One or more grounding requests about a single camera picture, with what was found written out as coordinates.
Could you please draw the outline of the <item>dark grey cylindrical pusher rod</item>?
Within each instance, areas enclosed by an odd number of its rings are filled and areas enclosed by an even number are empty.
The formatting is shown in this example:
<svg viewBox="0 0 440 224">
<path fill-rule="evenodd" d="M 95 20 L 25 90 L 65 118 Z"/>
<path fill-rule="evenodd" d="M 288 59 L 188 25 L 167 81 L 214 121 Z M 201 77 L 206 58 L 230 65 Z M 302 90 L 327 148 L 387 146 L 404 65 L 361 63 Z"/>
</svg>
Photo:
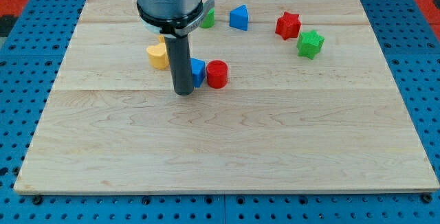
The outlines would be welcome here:
<svg viewBox="0 0 440 224">
<path fill-rule="evenodd" d="M 194 90 L 188 36 L 165 36 L 164 40 L 174 91 L 180 96 L 187 96 Z"/>
</svg>

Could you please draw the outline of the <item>black and grey tool clamp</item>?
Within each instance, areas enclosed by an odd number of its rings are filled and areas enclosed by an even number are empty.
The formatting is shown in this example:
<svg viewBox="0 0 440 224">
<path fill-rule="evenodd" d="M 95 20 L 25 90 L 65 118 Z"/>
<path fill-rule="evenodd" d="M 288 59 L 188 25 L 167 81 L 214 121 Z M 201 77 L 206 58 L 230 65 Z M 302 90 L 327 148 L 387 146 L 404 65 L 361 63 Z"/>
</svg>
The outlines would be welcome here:
<svg viewBox="0 0 440 224">
<path fill-rule="evenodd" d="M 209 11 L 215 7 L 215 0 L 200 3 L 190 14 L 178 19 L 155 18 L 145 13 L 140 4 L 136 5 L 139 17 L 148 31 L 154 34 L 165 34 L 170 38 L 181 38 L 196 30 L 203 23 Z"/>
</svg>

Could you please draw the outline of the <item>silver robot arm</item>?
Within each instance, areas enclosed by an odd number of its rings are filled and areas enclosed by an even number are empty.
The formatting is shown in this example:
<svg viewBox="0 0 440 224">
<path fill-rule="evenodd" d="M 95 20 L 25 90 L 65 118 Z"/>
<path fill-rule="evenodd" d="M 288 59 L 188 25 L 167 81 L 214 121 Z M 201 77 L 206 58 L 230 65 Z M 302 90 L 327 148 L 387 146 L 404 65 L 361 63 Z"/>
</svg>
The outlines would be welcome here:
<svg viewBox="0 0 440 224">
<path fill-rule="evenodd" d="M 144 26 L 164 35 L 173 88 L 187 96 L 194 90 L 188 35 L 215 7 L 215 0 L 136 0 Z"/>
</svg>

